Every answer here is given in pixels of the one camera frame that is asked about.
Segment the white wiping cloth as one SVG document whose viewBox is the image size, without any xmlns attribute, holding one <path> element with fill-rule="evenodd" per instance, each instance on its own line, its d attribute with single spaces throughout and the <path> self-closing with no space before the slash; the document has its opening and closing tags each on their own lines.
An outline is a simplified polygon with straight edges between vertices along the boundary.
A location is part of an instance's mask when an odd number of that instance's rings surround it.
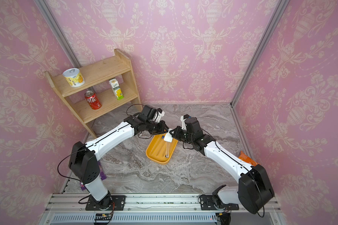
<svg viewBox="0 0 338 225">
<path fill-rule="evenodd" d="M 164 141 L 166 141 L 166 142 L 172 142 L 173 141 L 173 137 L 172 137 L 170 132 L 165 134 Z"/>
</svg>

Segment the yellow plastic basin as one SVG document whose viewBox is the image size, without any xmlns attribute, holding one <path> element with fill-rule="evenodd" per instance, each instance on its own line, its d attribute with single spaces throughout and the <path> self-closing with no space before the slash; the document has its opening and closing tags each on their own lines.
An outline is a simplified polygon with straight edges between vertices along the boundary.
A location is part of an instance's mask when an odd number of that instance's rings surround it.
<svg viewBox="0 0 338 225">
<path fill-rule="evenodd" d="M 171 142 L 171 147 L 170 147 L 170 156 L 169 156 L 169 158 L 166 158 L 166 157 L 165 157 L 165 154 L 166 154 L 166 141 L 165 141 L 164 148 L 162 149 L 162 151 L 160 152 L 159 155 L 154 155 L 154 154 L 151 154 L 151 153 L 150 153 L 151 150 L 152 150 L 152 141 L 151 141 L 150 144 L 149 144 L 149 146 L 148 146 L 147 149 L 146 149 L 146 156 L 147 156 L 150 160 L 152 160 L 152 161 L 154 161 L 154 162 L 156 162 L 156 163 L 158 163 L 158 164 L 166 165 L 166 164 L 168 164 L 168 162 L 170 161 L 170 159 L 171 159 L 171 157 L 172 157 L 172 155 L 173 155 L 173 153 L 174 153 L 174 151 L 175 151 L 175 148 L 176 148 L 176 146 L 177 146 L 177 143 L 178 143 L 178 140 L 173 139 L 173 141 Z"/>
</svg>

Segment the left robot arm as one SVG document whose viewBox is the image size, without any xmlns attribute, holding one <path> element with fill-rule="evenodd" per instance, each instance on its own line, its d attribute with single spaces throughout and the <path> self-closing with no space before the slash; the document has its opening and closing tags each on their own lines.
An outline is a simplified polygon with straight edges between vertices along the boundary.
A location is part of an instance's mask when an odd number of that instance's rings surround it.
<svg viewBox="0 0 338 225">
<path fill-rule="evenodd" d="M 87 143 L 74 144 L 69 157 L 69 169 L 90 193 L 89 200 L 100 210 L 114 209 L 115 206 L 110 191 L 100 178 L 100 159 L 121 142 L 141 132 L 147 131 L 153 136 L 167 133 L 169 128 L 161 119 L 164 115 L 161 108 L 145 105 L 141 112 L 128 115 L 123 122 L 101 137 Z"/>
</svg>

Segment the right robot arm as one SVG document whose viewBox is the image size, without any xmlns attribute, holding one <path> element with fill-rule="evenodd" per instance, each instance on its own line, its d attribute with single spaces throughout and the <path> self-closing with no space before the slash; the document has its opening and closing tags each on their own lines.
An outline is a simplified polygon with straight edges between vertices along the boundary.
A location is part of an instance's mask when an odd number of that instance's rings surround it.
<svg viewBox="0 0 338 225">
<path fill-rule="evenodd" d="M 241 204 L 251 214 L 257 214 L 275 196 L 263 166 L 254 166 L 239 159 L 203 129 L 194 133 L 178 126 L 169 133 L 172 138 L 190 144 L 194 150 L 214 160 L 237 182 L 237 188 L 222 185 L 212 193 L 212 202 L 216 208 L 224 209 L 230 204 Z"/>
</svg>

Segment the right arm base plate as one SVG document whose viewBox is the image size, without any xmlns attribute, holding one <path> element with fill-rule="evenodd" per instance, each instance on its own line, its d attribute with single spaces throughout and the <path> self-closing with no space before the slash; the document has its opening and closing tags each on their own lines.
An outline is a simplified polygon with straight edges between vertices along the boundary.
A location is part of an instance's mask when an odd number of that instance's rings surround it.
<svg viewBox="0 0 338 225">
<path fill-rule="evenodd" d="M 218 197 L 213 195 L 200 195 L 198 202 L 202 211 L 238 211 L 239 205 L 234 203 L 224 204 Z"/>
</svg>

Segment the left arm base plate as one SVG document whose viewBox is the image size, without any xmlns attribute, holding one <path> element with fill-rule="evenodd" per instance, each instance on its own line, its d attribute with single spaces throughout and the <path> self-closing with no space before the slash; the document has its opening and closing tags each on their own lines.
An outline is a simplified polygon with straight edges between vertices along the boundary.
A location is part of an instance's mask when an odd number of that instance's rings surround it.
<svg viewBox="0 0 338 225">
<path fill-rule="evenodd" d="M 125 206 L 125 195 L 111 195 L 104 197 L 101 201 L 95 200 L 92 196 L 86 204 L 86 211 L 123 211 Z"/>
</svg>

